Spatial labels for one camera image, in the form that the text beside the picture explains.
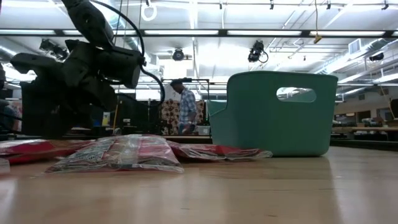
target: wall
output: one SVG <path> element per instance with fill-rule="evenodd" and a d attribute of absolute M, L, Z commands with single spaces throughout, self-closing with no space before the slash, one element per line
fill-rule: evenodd
<path fill-rule="evenodd" d="M 358 100 L 358 95 L 354 98 L 345 99 L 345 103 L 339 103 L 335 106 L 335 114 L 344 114 L 350 112 L 371 111 L 371 116 L 377 116 L 377 109 L 388 108 L 390 99 L 398 98 L 398 87 L 389 87 L 389 94 L 381 96 L 374 89 L 372 92 L 365 93 L 365 100 Z"/>

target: red packaging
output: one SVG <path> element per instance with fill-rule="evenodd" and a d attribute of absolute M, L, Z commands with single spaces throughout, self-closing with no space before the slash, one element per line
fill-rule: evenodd
<path fill-rule="evenodd" d="M 203 161 L 236 161 L 272 157 L 271 152 L 260 149 L 239 149 L 213 144 L 179 144 L 172 141 L 167 141 L 167 143 L 176 156 Z"/>
<path fill-rule="evenodd" d="M 4 141 L 0 142 L 0 157 L 7 159 L 10 164 L 21 164 L 69 156 L 92 143 L 93 141 L 43 139 Z"/>
<path fill-rule="evenodd" d="M 93 145 L 54 164 L 45 173 L 136 169 L 183 172 L 164 138 L 131 134 L 98 139 Z"/>

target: teal plastic bin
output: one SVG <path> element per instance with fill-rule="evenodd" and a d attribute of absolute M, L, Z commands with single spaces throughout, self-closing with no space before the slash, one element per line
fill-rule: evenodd
<path fill-rule="evenodd" d="M 208 102 L 213 144 L 259 148 L 274 156 L 327 152 L 338 79 L 332 75 L 244 72 L 228 80 L 226 103 Z M 283 87 L 312 89 L 280 100 Z"/>

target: bin handle cutout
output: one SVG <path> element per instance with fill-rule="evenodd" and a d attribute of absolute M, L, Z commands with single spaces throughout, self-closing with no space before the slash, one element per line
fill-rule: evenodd
<path fill-rule="evenodd" d="M 310 88 L 281 87 L 276 91 L 276 97 L 282 102 L 312 103 L 317 94 Z"/>

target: plaid shirt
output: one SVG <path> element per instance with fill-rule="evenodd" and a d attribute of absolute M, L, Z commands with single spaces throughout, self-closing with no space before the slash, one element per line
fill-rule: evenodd
<path fill-rule="evenodd" d="M 192 93 L 192 91 L 184 89 L 181 93 L 180 118 L 178 120 L 178 123 L 188 124 L 188 122 L 190 121 L 190 114 L 192 112 L 197 112 L 195 95 Z"/>

